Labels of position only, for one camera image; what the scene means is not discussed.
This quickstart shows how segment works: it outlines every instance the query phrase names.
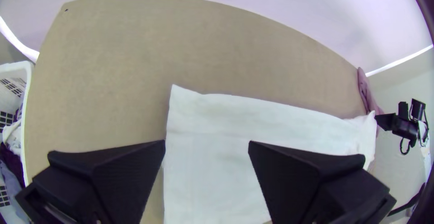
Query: white towel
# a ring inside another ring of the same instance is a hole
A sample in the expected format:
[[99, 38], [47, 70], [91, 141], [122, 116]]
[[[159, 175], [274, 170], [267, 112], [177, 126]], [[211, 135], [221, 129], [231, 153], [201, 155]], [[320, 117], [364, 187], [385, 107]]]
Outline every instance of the white towel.
[[248, 155], [250, 140], [374, 158], [374, 112], [342, 120], [258, 99], [173, 85], [164, 169], [165, 224], [261, 224], [269, 212]]

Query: wooden tabletop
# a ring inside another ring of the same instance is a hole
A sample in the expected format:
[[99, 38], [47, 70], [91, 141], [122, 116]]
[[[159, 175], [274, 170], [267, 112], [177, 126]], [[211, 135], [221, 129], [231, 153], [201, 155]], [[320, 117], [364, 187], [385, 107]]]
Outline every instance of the wooden tabletop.
[[[365, 113], [356, 68], [260, 15], [204, 0], [66, 3], [41, 48], [24, 129], [27, 177], [50, 150], [165, 138], [170, 87], [326, 112]], [[142, 223], [163, 223], [162, 172]]]

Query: pink cloth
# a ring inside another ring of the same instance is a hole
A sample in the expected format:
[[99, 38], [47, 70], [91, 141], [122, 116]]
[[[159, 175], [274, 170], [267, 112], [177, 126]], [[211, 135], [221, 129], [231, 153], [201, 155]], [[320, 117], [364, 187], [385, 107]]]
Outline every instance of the pink cloth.
[[368, 78], [360, 67], [357, 69], [357, 80], [359, 84], [360, 97], [362, 98], [363, 105], [365, 105], [366, 114], [369, 114], [371, 111], [375, 111], [375, 115], [384, 114], [384, 111], [375, 102], [371, 90], [369, 89]]

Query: black camera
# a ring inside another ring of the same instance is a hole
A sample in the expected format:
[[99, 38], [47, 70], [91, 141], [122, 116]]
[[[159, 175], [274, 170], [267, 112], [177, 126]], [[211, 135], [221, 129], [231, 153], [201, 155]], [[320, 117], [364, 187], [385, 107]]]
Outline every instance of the black camera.
[[[428, 137], [428, 122], [426, 120], [425, 104], [415, 99], [411, 100], [410, 114], [408, 110], [408, 104], [404, 101], [398, 104], [398, 115], [396, 113], [383, 114], [375, 116], [377, 124], [384, 131], [392, 131], [393, 134], [402, 137], [400, 143], [400, 149], [402, 154], [408, 154], [410, 147], [416, 145], [417, 140], [420, 140], [421, 146], [424, 146], [423, 142]], [[422, 116], [425, 117], [425, 133], [420, 135], [419, 121], [422, 120]], [[402, 142], [404, 139], [410, 140], [407, 146], [407, 151], [402, 151]]]

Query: laundry basket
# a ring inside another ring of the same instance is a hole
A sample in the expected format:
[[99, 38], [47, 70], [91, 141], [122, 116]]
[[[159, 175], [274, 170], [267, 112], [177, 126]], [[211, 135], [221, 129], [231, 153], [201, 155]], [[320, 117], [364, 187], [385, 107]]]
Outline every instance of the laundry basket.
[[[26, 102], [33, 63], [20, 61], [0, 65], [0, 138], [3, 128], [21, 118], [24, 129]], [[23, 163], [24, 182], [28, 185], [24, 152], [24, 130], [21, 130], [21, 162]]]

